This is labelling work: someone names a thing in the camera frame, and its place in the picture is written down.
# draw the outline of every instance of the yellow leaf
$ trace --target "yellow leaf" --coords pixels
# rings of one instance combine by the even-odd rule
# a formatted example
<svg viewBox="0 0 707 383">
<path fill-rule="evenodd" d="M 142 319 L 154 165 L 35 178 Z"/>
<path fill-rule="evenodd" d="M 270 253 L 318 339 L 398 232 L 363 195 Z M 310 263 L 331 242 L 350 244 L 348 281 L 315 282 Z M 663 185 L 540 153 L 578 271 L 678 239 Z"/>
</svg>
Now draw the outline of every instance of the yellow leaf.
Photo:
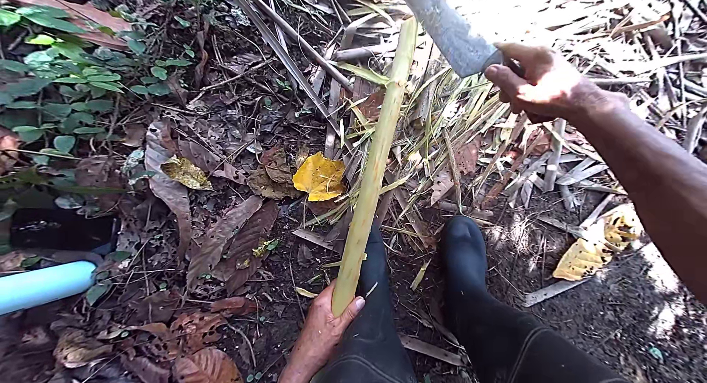
<svg viewBox="0 0 707 383">
<path fill-rule="evenodd" d="M 213 190 L 204 171 L 184 157 L 174 155 L 163 162 L 160 168 L 170 179 L 179 181 L 190 189 Z"/>
<path fill-rule="evenodd" d="M 309 200 L 328 200 L 344 192 L 344 162 L 324 158 L 321 152 L 308 157 L 292 178 L 295 188 L 309 193 Z"/>
</svg>

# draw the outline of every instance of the green leaf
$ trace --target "green leaf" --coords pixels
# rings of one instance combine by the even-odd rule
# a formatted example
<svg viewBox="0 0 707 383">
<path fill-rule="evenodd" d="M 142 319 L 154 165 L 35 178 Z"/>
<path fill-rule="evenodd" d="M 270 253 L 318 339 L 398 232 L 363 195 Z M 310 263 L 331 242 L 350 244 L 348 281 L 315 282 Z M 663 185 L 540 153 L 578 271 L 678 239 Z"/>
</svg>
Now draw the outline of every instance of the green leaf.
<svg viewBox="0 0 707 383">
<path fill-rule="evenodd" d="M 92 287 L 88 288 L 86 291 L 86 302 L 88 302 L 89 306 L 93 306 L 98 299 L 101 298 L 101 296 L 105 295 L 108 292 L 108 289 L 110 288 L 110 285 L 103 285 L 103 284 L 95 284 Z"/>
<path fill-rule="evenodd" d="M 91 82 L 110 82 L 110 81 L 119 81 L 120 80 L 120 74 L 103 74 L 103 75 L 91 75 L 90 77 L 86 77 L 87 80 Z"/>
<path fill-rule="evenodd" d="M 20 21 L 20 15 L 14 11 L 0 8 L 0 27 L 8 27 Z"/>
<path fill-rule="evenodd" d="M 39 6 L 30 6 L 30 7 L 26 7 L 26 8 L 34 8 L 34 7 L 39 7 Z M 23 8 L 25 8 L 25 7 L 18 8 L 17 12 L 20 13 L 20 10 L 22 10 Z M 75 34 L 84 34 L 86 32 L 85 29 L 78 27 L 74 23 L 69 23 L 68 21 L 52 17 L 50 14 L 47 14 L 44 12 L 36 11 L 36 12 L 32 12 L 32 13 L 27 13 L 27 14 L 20 13 L 20 15 L 24 18 L 27 18 L 32 23 L 39 24 L 40 26 L 58 29 L 58 30 L 64 31 L 64 32 L 72 32 Z"/>
<path fill-rule="evenodd" d="M 33 38 L 27 39 L 25 43 L 29 43 L 31 45 L 53 45 L 56 41 L 56 39 L 49 35 L 40 34 Z"/>
<path fill-rule="evenodd" d="M 76 138 L 74 136 L 56 136 L 54 138 L 54 148 L 67 154 L 71 152 L 75 144 Z"/>
<path fill-rule="evenodd" d="M 116 86 L 117 84 L 115 82 L 90 82 L 89 84 L 91 86 L 99 87 L 101 89 L 117 91 L 118 93 L 125 93 L 123 90 L 120 90 L 118 86 Z"/>
<path fill-rule="evenodd" d="M 167 70 L 165 70 L 162 67 L 152 67 L 150 68 L 150 72 L 157 78 L 161 80 L 166 80 L 167 79 Z"/>
<path fill-rule="evenodd" d="M 150 92 L 150 94 L 154 94 L 155 96 L 164 96 L 166 94 L 172 93 L 172 90 L 169 86 L 167 86 L 165 82 L 152 84 L 147 87 L 147 90 Z"/>
<path fill-rule="evenodd" d="M 81 126 L 77 127 L 74 129 L 75 134 L 96 134 L 96 133 L 103 133 L 104 130 L 102 127 L 86 127 L 86 126 Z"/>
<path fill-rule="evenodd" d="M 16 110 L 31 110 L 37 107 L 37 103 L 34 101 L 15 101 L 13 103 L 8 103 L 6 107 Z"/>
<path fill-rule="evenodd" d="M 128 47 L 136 55 L 142 55 L 142 53 L 145 53 L 145 49 L 147 48 L 147 46 L 144 43 L 142 43 L 140 41 L 136 41 L 135 39 L 128 40 Z"/>
<path fill-rule="evenodd" d="M 182 26 L 182 28 L 189 28 L 191 26 L 191 23 L 187 20 L 184 20 L 181 17 L 175 16 L 175 20 L 179 23 L 179 25 Z"/>
<path fill-rule="evenodd" d="M 63 118 L 71 113 L 71 104 L 46 103 L 42 110 L 50 116 Z"/>
<path fill-rule="evenodd" d="M 165 67 L 169 67 L 170 65 L 176 65 L 178 67 L 186 67 L 187 65 L 191 65 L 191 61 L 187 61 L 187 60 L 183 60 L 183 59 L 168 58 L 167 61 L 165 62 Z"/>
<path fill-rule="evenodd" d="M 160 80 L 158 80 L 158 79 L 155 78 L 155 77 L 141 77 L 141 78 L 140 78 L 140 82 L 142 82 L 142 83 L 144 83 L 144 84 L 156 84 L 156 83 L 159 82 L 159 81 L 160 81 Z"/>
<path fill-rule="evenodd" d="M 79 77 L 65 77 L 65 78 L 57 78 L 54 80 L 54 82 L 60 83 L 60 84 L 84 84 L 87 83 L 88 80 L 86 78 L 79 78 Z"/>
<path fill-rule="evenodd" d="M 13 97 L 32 96 L 33 94 L 39 93 L 40 90 L 51 82 L 52 81 L 44 78 L 33 78 L 31 80 L 9 84 L 5 88 L 5 91 Z"/>
<path fill-rule="evenodd" d="M 91 115 L 89 113 L 84 113 L 84 112 L 73 113 L 69 117 L 72 117 L 79 122 L 87 123 L 89 125 L 91 125 L 95 122 L 95 118 L 93 117 L 93 115 Z"/>
<path fill-rule="evenodd" d="M 137 94 L 149 94 L 150 93 L 150 91 L 147 89 L 147 87 L 144 87 L 142 85 L 131 86 L 130 90 L 132 90 L 134 93 L 137 93 Z"/>
<path fill-rule="evenodd" d="M 113 102 L 111 100 L 103 99 L 90 100 L 86 101 L 86 107 L 89 111 L 98 111 L 104 113 L 113 109 Z"/>
<path fill-rule="evenodd" d="M 30 70 L 30 67 L 27 65 L 19 62 L 19 61 L 13 61 L 13 60 L 0 60 L 0 68 L 7 70 L 7 71 L 13 71 L 13 72 L 20 72 L 24 73 Z"/>
<path fill-rule="evenodd" d="M 44 134 L 44 130 L 35 126 L 16 126 L 12 131 L 20 135 L 20 139 L 25 143 L 32 143 L 39 140 Z"/>
</svg>

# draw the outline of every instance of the stick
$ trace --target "stick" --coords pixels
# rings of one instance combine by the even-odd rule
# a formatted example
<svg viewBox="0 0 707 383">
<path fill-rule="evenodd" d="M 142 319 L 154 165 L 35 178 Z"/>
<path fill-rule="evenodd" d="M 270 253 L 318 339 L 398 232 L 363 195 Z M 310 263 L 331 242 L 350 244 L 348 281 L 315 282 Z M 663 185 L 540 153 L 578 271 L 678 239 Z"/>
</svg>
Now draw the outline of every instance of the stick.
<svg viewBox="0 0 707 383">
<path fill-rule="evenodd" d="M 390 82 L 386 86 L 383 107 L 380 110 L 376 132 L 373 134 L 366 167 L 363 171 L 356 211 L 351 220 L 347 243 L 344 247 L 344 257 L 341 259 L 343 263 L 339 269 L 339 279 L 331 299 L 331 310 L 335 316 L 340 316 L 344 312 L 356 293 L 360 264 L 363 261 L 363 252 L 366 250 L 370 225 L 376 214 L 385 162 L 390 152 L 390 144 L 393 142 L 395 126 L 400 117 L 400 105 L 405 95 L 405 83 L 407 83 L 410 74 L 416 39 L 417 21 L 411 17 L 400 28 L 400 42 L 390 70 Z"/>
</svg>

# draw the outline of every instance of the fingers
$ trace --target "fingers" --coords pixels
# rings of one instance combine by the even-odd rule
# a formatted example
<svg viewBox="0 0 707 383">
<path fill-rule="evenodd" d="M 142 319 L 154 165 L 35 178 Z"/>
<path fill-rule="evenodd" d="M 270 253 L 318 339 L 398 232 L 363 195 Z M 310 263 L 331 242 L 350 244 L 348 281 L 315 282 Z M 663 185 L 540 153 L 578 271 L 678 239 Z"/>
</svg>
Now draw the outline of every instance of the fingers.
<svg viewBox="0 0 707 383">
<path fill-rule="evenodd" d="M 358 315 L 358 312 L 363 308 L 363 306 L 366 305 L 366 300 L 359 296 L 351 303 L 349 303 L 349 306 L 347 309 L 344 310 L 344 313 L 341 315 L 341 324 L 343 329 L 346 329 L 346 327 L 351 323 L 351 321 L 356 318 L 356 315 Z"/>
<path fill-rule="evenodd" d="M 493 64 L 483 74 L 501 89 L 505 94 L 504 98 L 507 97 L 508 101 L 518 95 L 521 87 L 528 85 L 526 80 L 517 76 L 510 68 L 503 65 Z"/>
</svg>

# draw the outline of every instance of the light blue pipe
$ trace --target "light blue pipe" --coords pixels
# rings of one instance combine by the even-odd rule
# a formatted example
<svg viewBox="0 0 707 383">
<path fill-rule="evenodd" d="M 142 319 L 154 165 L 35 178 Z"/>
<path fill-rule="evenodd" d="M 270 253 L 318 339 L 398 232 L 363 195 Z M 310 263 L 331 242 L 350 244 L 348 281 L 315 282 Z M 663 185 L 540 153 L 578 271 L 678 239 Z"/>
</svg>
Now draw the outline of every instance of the light blue pipe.
<svg viewBox="0 0 707 383">
<path fill-rule="evenodd" d="M 86 291 L 95 264 L 74 261 L 0 278 L 0 315 L 43 305 Z"/>
</svg>

